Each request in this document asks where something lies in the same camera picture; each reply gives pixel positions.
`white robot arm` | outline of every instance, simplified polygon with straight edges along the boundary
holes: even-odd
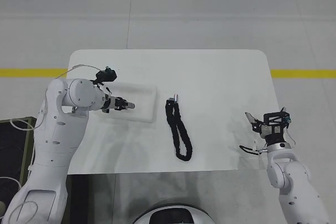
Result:
[[[283,138],[284,128],[288,128],[290,115],[283,108],[280,112],[264,114],[264,122],[245,113],[253,127],[265,139],[263,150],[252,154],[268,153],[267,173],[273,187],[280,189],[279,202],[288,224],[328,224],[329,218],[319,193],[311,185],[309,169],[297,158],[295,152]],[[277,160],[287,158],[289,162]]]
[[[95,84],[84,79],[54,79],[50,83],[34,130],[32,172],[12,199],[2,223],[61,222],[67,200],[67,172],[85,134],[88,112],[134,108],[134,104],[105,94]],[[64,113],[62,106],[71,106],[72,112]]]

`white table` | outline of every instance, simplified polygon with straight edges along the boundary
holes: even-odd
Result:
[[[262,119],[278,111],[267,58],[258,50],[78,50],[69,68],[88,64],[116,70],[117,82],[157,86],[154,123],[100,119],[90,112],[85,137],[69,174],[261,169],[258,156],[239,149],[264,142],[244,112]],[[78,68],[67,78],[94,79]],[[182,120],[193,144],[189,162],[176,158],[165,104],[179,94]]]

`white foam block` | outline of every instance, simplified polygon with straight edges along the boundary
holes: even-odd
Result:
[[[102,113],[101,110],[92,111],[91,116],[105,119],[132,120],[135,122],[153,123],[157,87],[132,83],[112,82],[109,83],[112,96],[122,97],[136,105],[134,109],[110,110],[110,113]]]

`floor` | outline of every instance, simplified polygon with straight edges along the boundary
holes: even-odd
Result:
[[[336,0],[0,0],[1,68],[65,68],[77,49],[126,48],[259,49],[271,69],[336,69]],[[0,78],[0,91],[30,100],[49,81]],[[296,153],[336,223],[336,80],[273,82]],[[16,104],[4,95],[0,114]],[[216,223],[285,222],[265,170],[93,175],[91,193],[94,223],[130,223],[174,199]]]

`black rope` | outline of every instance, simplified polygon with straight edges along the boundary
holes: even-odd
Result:
[[[192,143],[190,142],[185,126],[183,122],[181,121],[178,103],[174,102],[173,100],[167,100],[166,115],[167,115],[167,122],[172,130],[173,144],[175,147],[175,155],[180,160],[189,161],[192,157],[193,146],[192,146]],[[180,154],[179,134],[180,134],[181,139],[183,140],[183,143],[185,144],[186,156]]]

